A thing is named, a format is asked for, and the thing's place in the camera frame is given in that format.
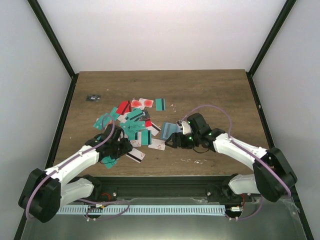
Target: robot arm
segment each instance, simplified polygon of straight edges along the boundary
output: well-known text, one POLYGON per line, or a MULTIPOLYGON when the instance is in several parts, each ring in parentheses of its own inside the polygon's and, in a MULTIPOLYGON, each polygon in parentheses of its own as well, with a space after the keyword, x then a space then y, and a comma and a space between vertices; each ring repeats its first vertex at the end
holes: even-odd
POLYGON ((92 194, 100 196, 101 193, 99 191, 101 191, 101 186, 94 177, 86 175, 75 182, 69 182, 86 168, 102 161, 104 157, 118 159, 133 149, 127 138, 120 138, 123 131, 119 126, 115 126, 109 140, 93 149, 93 147, 106 140, 111 134, 111 130, 112 126, 109 125, 103 134, 99 134, 88 140, 78 152, 56 166, 44 171, 38 168, 33 170, 26 181, 18 205, 26 209, 34 189, 45 177, 54 171, 54 174, 34 196, 29 209, 29 213, 41 222, 46 223, 49 221, 59 208, 64 205, 81 198, 87 198, 92 194))
POLYGON ((231 142, 225 131, 219 128, 212 130, 199 113, 190 115, 187 121, 178 122, 178 125, 182 132, 173 133, 166 140, 165 145, 185 149, 192 149, 201 145, 205 149, 227 155, 253 170, 253 174, 236 175, 230 180, 228 186, 237 195, 243 193, 261 194, 267 200, 276 202, 286 194, 285 188, 273 174, 243 149, 251 152, 267 164, 289 189, 297 182, 297 176, 287 159, 276 147, 265 149, 231 137, 237 145, 243 148, 240 149, 231 142))

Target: black metal frame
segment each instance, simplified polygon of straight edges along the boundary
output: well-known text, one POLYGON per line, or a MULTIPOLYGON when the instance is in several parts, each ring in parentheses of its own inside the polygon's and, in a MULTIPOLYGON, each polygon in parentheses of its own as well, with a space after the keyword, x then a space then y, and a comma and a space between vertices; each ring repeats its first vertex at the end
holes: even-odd
MULTIPOLYGON (((65 55, 54 31, 52 30, 44 12, 41 9, 37 0, 28 0, 31 8, 33 9, 35 15, 37 16, 40 24, 42 25, 44 31, 46 32, 49 40, 51 41, 54 49, 56 50, 58 56, 60 57, 65 69, 71 78, 70 87, 67 93, 67 97, 62 109, 62 113, 59 119, 57 130, 53 139, 53 143, 49 152, 47 163, 45 168, 52 167, 66 122, 67 114, 69 111, 70 103, 74 94, 75 86, 77 83, 78 75, 75 74, 73 68, 71 67, 67 56, 65 55)), ((287 16, 289 15, 292 7, 294 6, 296 0, 287 0, 284 4, 280 14, 278 15, 272 29, 270 30, 262 48, 260 49, 256 59, 254 60, 252 67, 249 72, 246 73, 248 82, 252 91, 252 95, 259 113, 259 117, 262 123, 262 127, 267 139, 269 148, 274 147, 274 142, 270 129, 267 124, 267 120, 259 100, 258 93, 253 81, 253 76, 257 71, 259 65, 261 64, 264 56, 266 55, 268 49, 270 48, 272 42, 276 38, 281 26, 285 22, 287 16)), ((118 197, 135 198, 139 197, 193 197, 193 198, 207 198, 209 202, 220 202, 222 204, 232 204, 232 201, 224 199, 219 199, 217 196, 210 195, 208 192, 213 193, 217 186, 224 184, 224 181, 230 176, 179 176, 179 177, 99 177, 104 186, 108 186, 105 189, 108 192, 116 192, 118 197)), ((302 208, 297 190, 294 187, 292 190, 292 197, 296 206, 300 209, 300 220, 302 222, 304 232, 308 240, 313 240, 313 236, 305 216, 304 210, 302 208)), ((26 224, 25 215, 22 216, 19 227, 17 229, 15 240, 20 240, 23 234, 23 230, 26 224)))

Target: white cable tray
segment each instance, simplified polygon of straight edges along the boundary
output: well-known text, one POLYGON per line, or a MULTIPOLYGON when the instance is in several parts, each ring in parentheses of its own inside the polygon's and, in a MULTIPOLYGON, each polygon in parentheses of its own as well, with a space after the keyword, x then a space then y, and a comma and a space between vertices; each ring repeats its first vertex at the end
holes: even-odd
MULTIPOLYGON (((89 215, 115 215, 121 213, 127 205, 109 205, 103 210, 94 209, 89 215)), ((84 215, 88 205, 66 205, 57 212, 58 215, 84 215)), ((224 205, 130 205, 123 215, 205 215, 224 216, 224 205)))

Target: white wall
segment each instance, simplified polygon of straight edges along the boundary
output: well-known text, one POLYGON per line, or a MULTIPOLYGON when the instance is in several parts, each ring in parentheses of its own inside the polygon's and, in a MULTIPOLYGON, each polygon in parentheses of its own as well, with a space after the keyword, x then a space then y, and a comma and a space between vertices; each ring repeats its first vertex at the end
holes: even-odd
POLYGON ((0 1, 0 239, 13 239, 26 179, 48 158, 70 84, 26 0, 0 1))
POLYGON ((78 71, 249 70, 285 0, 39 0, 78 71))
POLYGON ((320 239, 320 1, 296 1, 254 76, 275 145, 297 174, 314 239, 320 239))

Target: wooden table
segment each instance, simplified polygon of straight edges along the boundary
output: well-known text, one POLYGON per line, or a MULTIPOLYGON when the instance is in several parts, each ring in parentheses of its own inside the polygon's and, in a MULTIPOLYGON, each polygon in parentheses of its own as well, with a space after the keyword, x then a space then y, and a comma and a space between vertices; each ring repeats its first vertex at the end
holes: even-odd
MULTIPOLYGON (((148 108, 151 120, 162 128, 175 123, 203 104, 224 109, 232 119, 233 137, 267 148, 267 141, 244 70, 170 71, 88 71, 80 72, 54 164, 76 153, 84 143, 100 133, 96 119, 110 113, 122 101, 164 98, 166 111, 148 108), (100 101, 86 101, 87 95, 101 95, 100 101)), ((228 130, 223 113, 210 107, 201 113, 211 128, 228 130)), ((205 176, 249 174, 251 170, 236 160, 212 151, 199 154, 188 149, 165 151, 138 147, 146 154, 142 163, 123 156, 112 168, 95 164, 80 175, 92 176, 205 176)))

